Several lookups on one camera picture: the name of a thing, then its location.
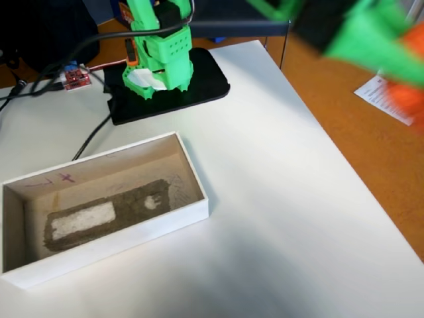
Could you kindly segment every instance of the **black cable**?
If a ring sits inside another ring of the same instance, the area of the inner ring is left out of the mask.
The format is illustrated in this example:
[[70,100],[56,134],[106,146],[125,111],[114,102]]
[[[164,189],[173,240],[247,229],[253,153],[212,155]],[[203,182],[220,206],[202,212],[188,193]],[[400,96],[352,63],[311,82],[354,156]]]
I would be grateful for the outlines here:
[[[109,86],[106,85],[106,83],[100,78],[100,76],[98,76],[96,73],[92,73],[88,68],[85,68],[83,66],[80,66],[79,68],[81,68],[81,69],[85,70],[86,72],[88,72],[89,74],[91,74],[97,81],[99,81],[103,85],[106,92],[111,93]],[[114,99],[112,99],[112,103],[113,104],[112,104],[112,107],[111,107],[111,112],[106,116],[105,119],[103,119],[103,121],[97,127],[94,128],[94,130],[91,132],[91,134],[88,136],[88,138],[84,141],[84,143],[82,144],[81,148],[78,150],[76,155],[72,158],[72,161],[80,158],[81,154],[87,148],[88,144],[91,142],[91,140],[94,138],[94,136],[100,131],[100,129],[103,128],[103,126],[106,125],[106,123],[112,117],[113,113],[115,112],[115,110],[117,108],[117,102]]]
[[93,132],[88,136],[88,138],[85,140],[85,142],[82,144],[81,148],[78,150],[76,155],[72,158],[72,161],[77,160],[80,158],[83,151],[87,148],[88,144],[91,142],[91,140],[94,138],[94,136],[100,131],[100,129],[103,128],[104,125],[109,121],[109,119],[112,117],[113,112],[116,108],[116,101],[113,99],[113,106],[111,108],[111,112],[108,114],[108,116],[99,124],[99,126],[95,127]]
[[4,110],[4,108],[7,106],[7,104],[9,104],[10,101],[11,101],[10,99],[6,99],[6,101],[4,102],[4,104],[2,104],[2,106],[0,107],[0,112],[2,110]]

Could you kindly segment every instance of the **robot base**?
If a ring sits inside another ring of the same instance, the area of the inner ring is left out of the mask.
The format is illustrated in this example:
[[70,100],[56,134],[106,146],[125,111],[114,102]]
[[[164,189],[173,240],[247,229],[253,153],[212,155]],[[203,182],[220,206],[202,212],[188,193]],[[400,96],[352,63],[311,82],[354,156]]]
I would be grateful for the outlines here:
[[226,96],[230,84],[209,51],[194,48],[189,55],[193,63],[193,77],[188,90],[157,91],[152,99],[144,99],[125,87],[122,73],[126,64],[105,68],[105,83],[110,87],[113,96],[107,102],[109,109],[114,99],[117,102],[115,112],[112,114],[113,124],[130,123]]

